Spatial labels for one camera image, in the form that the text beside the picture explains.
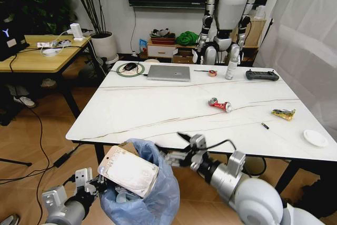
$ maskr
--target mouse pad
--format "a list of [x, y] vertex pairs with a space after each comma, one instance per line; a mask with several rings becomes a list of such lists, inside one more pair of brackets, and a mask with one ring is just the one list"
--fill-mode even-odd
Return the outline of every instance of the mouse pad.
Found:
[[119, 76], [123, 76], [123, 77], [139, 76], [140, 74], [143, 74], [143, 72], [145, 70], [145, 67], [142, 64], [138, 63], [138, 71], [137, 71], [137, 67], [130, 70], [130, 71], [125, 71], [125, 70], [123, 70], [123, 68], [126, 64], [128, 64], [128, 63], [122, 64], [121, 66], [119, 66], [117, 68], [117, 74]]

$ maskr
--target laptop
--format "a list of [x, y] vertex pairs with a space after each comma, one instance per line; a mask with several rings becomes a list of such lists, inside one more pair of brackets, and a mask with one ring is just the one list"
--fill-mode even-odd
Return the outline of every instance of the laptop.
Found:
[[190, 82], [190, 67], [151, 65], [150, 70], [148, 71], [147, 79]]
[[28, 46], [24, 34], [14, 21], [0, 21], [0, 62]]

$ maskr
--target white flower pot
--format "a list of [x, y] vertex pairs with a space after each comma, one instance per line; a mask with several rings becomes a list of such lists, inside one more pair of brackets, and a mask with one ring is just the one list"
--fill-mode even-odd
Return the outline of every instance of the white flower pot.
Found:
[[114, 34], [111, 32], [106, 32], [110, 36], [105, 38], [95, 38], [96, 34], [91, 35], [91, 41], [95, 48], [95, 53], [97, 57], [105, 57], [107, 64], [112, 64], [118, 61], [119, 57], [117, 55], [116, 40]]

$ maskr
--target remote controller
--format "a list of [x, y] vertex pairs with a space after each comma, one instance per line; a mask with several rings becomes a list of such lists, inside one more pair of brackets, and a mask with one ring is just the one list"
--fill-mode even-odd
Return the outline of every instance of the remote controller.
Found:
[[280, 77], [274, 73], [274, 71], [267, 71], [267, 72], [260, 72], [260, 71], [246, 71], [246, 77], [249, 80], [252, 79], [267, 79], [267, 80], [273, 80], [276, 81]]

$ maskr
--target white curtain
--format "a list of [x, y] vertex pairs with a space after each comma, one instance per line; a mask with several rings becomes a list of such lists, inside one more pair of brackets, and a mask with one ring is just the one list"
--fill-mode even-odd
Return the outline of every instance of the white curtain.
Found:
[[277, 0], [254, 66], [272, 67], [337, 140], [337, 0]]

